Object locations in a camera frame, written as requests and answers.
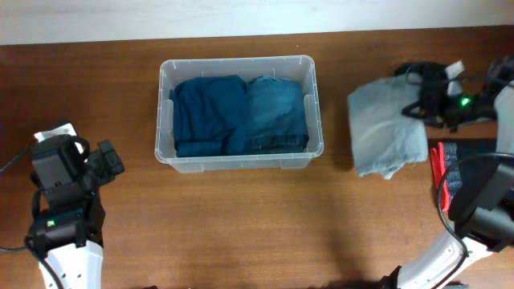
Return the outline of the dark blue jeans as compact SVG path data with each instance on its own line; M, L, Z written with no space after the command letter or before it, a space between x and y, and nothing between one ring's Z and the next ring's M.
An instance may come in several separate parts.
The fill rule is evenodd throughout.
M308 144L304 95L292 79L262 75L248 83L247 155L302 153Z

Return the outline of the clear plastic storage bin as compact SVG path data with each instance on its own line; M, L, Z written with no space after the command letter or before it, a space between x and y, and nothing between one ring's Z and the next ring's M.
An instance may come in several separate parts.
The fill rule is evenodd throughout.
M300 83L309 142L302 153L226 157L177 157L173 142L173 101L170 92L195 77L238 75L249 81L261 75L293 79ZM316 65L308 55L283 55L229 59L168 59L159 69L157 127L154 155L179 173L226 169L303 169L324 151Z

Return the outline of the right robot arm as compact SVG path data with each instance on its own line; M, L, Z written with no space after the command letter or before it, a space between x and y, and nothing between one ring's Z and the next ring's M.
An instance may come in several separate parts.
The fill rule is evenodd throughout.
M513 245L513 57L495 61L474 95L449 93L469 77L449 75L433 62L404 63L395 75L421 76L418 100L402 115L452 132L479 119L496 120L496 148L447 166L437 187L437 211L445 230L417 259L397 267L379 288L445 288L482 258Z

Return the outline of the teal blue shirt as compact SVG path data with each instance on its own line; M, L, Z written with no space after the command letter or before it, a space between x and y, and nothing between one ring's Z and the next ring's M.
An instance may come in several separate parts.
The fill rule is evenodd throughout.
M173 101L177 157L241 155L247 138L247 85L237 75L198 77L179 83Z

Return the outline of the folded black Nike garment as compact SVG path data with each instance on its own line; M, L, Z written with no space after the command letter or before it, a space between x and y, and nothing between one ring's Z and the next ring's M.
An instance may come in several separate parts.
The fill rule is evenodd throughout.
M447 65L421 61L403 63L394 70L394 75L404 75L409 83L415 83L421 86L443 86L449 80L446 73Z

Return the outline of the light blue jeans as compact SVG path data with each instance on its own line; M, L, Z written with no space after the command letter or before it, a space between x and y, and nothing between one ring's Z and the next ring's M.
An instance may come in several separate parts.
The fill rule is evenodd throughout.
M428 158L422 121L402 115L418 100L422 78L399 75L360 86L348 98L353 164L358 176L379 173L389 180L409 163Z

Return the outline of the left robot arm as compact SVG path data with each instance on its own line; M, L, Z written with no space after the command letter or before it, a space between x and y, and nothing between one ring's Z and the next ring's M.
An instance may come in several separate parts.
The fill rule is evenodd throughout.
M24 238L47 288L99 288L104 260L105 210L100 187L124 172L109 140L91 150L87 140L52 136L31 150L37 190L33 222Z

